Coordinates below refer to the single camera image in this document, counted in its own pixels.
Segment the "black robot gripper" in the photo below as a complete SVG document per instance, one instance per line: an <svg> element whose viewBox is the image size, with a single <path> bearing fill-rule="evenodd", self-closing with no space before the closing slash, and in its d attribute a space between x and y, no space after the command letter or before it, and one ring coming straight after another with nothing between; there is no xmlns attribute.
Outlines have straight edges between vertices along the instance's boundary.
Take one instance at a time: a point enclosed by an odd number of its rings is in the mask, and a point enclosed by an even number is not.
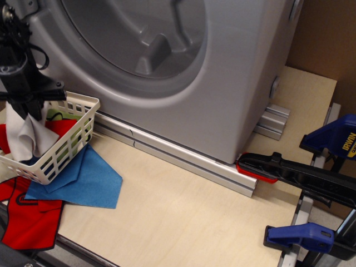
<svg viewBox="0 0 356 267"><path fill-rule="evenodd" d="M1 81L5 87L1 99L10 100L21 118L29 114L40 121L46 101L64 101L67 97L62 82L40 73L29 52L1 53Z"/></svg>

